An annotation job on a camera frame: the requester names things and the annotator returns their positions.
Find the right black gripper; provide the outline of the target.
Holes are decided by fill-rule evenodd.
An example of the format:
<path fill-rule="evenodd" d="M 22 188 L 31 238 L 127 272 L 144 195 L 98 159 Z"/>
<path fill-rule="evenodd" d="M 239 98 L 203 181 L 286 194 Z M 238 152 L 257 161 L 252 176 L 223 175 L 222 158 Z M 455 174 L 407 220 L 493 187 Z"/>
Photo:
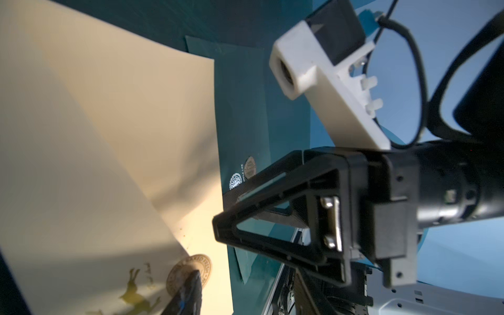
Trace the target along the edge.
<path fill-rule="evenodd" d="M 350 150 L 346 158 L 296 150 L 224 195 L 216 241 L 257 253 L 337 287 L 364 256 L 387 288 L 417 281 L 419 160 L 411 152 Z M 241 230 L 248 219 L 307 229 L 308 245 Z"/>

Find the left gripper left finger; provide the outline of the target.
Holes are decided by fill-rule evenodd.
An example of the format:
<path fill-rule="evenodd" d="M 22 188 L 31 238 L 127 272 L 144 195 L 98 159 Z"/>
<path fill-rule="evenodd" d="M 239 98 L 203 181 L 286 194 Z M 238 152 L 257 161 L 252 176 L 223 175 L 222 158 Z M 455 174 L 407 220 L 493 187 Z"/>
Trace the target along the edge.
<path fill-rule="evenodd" d="M 191 272 L 161 315 L 201 315 L 202 279 L 199 270 Z"/>

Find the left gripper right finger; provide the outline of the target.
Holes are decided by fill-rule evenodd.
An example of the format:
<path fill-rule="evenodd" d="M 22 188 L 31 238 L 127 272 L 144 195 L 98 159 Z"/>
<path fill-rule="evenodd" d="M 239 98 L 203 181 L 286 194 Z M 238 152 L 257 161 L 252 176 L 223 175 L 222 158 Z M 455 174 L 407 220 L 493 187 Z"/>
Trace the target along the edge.
<path fill-rule="evenodd" d="M 293 292 L 297 315 L 336 315 L 337 312 L 323 296 L 320 288 L 303 270 L 296 269 Z"/>

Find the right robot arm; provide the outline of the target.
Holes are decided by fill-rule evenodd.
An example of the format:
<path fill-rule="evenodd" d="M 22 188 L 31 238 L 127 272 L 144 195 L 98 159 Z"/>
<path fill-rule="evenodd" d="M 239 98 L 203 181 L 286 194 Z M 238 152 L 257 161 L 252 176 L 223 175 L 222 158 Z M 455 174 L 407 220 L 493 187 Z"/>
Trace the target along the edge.
<path fill-rule="evenodd" d="M 287 290 L 298 314 L 357 314 L 371 307 L 369 259 L 396 289 L 417 280 L 417 244 L 427 228 L 503 216 L 503 48 L 455 108 L 440 105 L 458 68 L 503 34 L 497 13 L 450 64 L 433 95 L 410 31 L 388 14 L 380 30 L 403 37 L 416 66 L 416 136 L 395 143 L 379 126 L 382 106 L 366 68 L 375 49 L 349 1 L 328 1 L 274 42 L 270 68 L 290 99 L 305 96 L 333 145 L 295 150 L 224 195 L 216 241 L 293 270 Z"/>

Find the tan kraft envelope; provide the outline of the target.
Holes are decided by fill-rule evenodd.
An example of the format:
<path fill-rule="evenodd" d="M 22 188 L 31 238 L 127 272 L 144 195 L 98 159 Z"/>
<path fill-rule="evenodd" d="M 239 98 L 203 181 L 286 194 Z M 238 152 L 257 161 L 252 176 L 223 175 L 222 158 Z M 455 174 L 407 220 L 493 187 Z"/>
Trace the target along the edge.
<path fill-rule="evenodd" d="M 1 2 L 1 257 L 32 314 L 232 314 L 214 61 L 52 1 Z"/>

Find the dark green envelope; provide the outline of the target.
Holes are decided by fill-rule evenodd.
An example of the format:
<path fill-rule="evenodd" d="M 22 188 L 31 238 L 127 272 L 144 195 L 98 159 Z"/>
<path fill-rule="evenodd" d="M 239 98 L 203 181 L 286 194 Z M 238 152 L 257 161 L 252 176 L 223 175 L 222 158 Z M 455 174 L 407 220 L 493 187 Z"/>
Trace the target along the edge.
<path fill-rule="evenodd" d="M 186 37 L 188 51 L 214 61 L 215 115 L 223 192 L 245 182 L 245 163 L 260 172 L 310 142 L 306 98 L 285 97 L 269 67 L 270 48 Z"/>

